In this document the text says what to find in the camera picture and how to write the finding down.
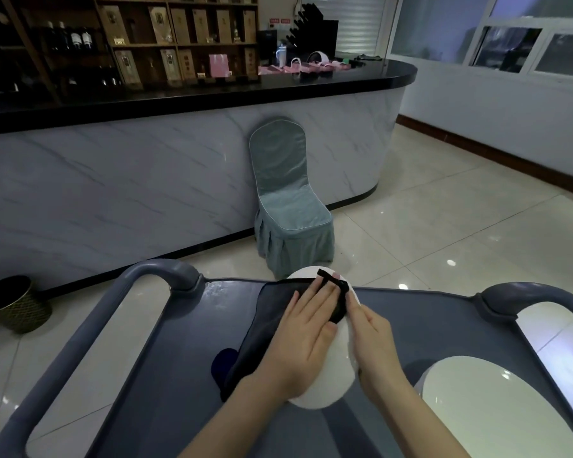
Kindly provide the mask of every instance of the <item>left hand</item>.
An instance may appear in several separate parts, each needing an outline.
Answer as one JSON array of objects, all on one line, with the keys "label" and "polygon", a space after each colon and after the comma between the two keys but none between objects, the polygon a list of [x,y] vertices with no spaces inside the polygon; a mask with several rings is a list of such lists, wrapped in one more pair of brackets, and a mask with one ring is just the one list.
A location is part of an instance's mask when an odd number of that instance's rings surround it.
[{"label": "left hand", "polygon": [[340,288],[331,281],[319,290],[321,277],[288,304],[257,370],[251,375],[284,402],[306,392],[320,373],[337,326],[329,318]]}]

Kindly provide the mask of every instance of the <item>black cloth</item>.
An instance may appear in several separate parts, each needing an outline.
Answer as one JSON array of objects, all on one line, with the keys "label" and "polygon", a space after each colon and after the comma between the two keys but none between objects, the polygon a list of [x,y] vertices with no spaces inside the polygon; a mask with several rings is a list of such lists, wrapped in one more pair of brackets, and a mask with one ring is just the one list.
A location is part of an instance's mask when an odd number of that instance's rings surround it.
[{"label": "black cloth", "polygon": [[[318,269],[318,275],[322,277],[321,287],[327,281],[332,281],[342,290],[337,299],[336,309],[329,319],[329,321],[337,323],[346,315],[348,283],[332,277],[323,269]],[[237,383],[257,369],[269,343],[272,341],[272,337],[274,337],[274,333],[278,329],[280,319],[282,319],[293,293],[298,291],[299,295],[302,295],[313,281],[314,278],[287,279],[267,283],[261,288],[257,298],[257,311],[251,327],[238,350],[236,362],[229,370],[224,385],[221,386],[221,400],[225,402],[236,388]]]}]

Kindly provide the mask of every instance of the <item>marble counter front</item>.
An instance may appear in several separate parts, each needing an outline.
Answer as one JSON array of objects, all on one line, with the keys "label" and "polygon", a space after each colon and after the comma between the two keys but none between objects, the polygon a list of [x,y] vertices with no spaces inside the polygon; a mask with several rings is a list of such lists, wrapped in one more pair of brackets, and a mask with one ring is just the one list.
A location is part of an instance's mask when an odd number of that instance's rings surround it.
[{"label": "marble counter front", "polygon": [[54,288],[253,226],[248,135],[306,131],[325,204],[373,189],[405,88],[0,134],[0,278]]}]

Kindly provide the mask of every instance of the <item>tile floor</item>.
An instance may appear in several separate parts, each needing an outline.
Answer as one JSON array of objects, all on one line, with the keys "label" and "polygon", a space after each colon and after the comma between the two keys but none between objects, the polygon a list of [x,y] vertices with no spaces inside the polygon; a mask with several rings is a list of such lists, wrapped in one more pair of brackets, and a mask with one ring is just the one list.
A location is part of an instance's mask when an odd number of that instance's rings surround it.
[{"label": "tile floor", "polygon": [[[397,126],[378,189],[334,211],[334,269],[353,285],[473,294],[505,281],[573,292],[573,195]],[[271,280],[254,240],[190,256],[207,277]],[[53,301],[46,325],[0,328],[0,429],[110,283]],[[32,433],[33,458],[83,457],[168,296],[139,280]],[[519,324],[573,404],[573,315],[529,307]]]}]

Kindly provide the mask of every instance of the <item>gray tray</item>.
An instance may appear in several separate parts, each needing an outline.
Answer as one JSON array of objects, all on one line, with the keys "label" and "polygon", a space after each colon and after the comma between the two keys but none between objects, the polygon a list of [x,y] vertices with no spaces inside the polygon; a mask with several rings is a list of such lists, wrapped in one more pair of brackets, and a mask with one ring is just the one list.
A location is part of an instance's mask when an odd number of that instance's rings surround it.
[{"label": "gray tray", "polygon": [[[33,428],[132,284],[154,274],[170,298],[87,457],[175,458],[220,408],[210,373],[215,355],[238,348],[255,314],[261,281],[206,280],[175,260],[138,263],[115,281],[0,432],[0,458],[23,458]],[[430,291],[356,288],[388,318],[399,358],[415,383],[433,362],[470,355],[512,371],[543,395],[573,430],[573,411],[515,323],[518,312],[551,301],[573,312],[573,294],[535,283],[505,283],[473,297]],[[284,405],[252,457],[399,457],[382,417],[358,382],[323,410]]]}]

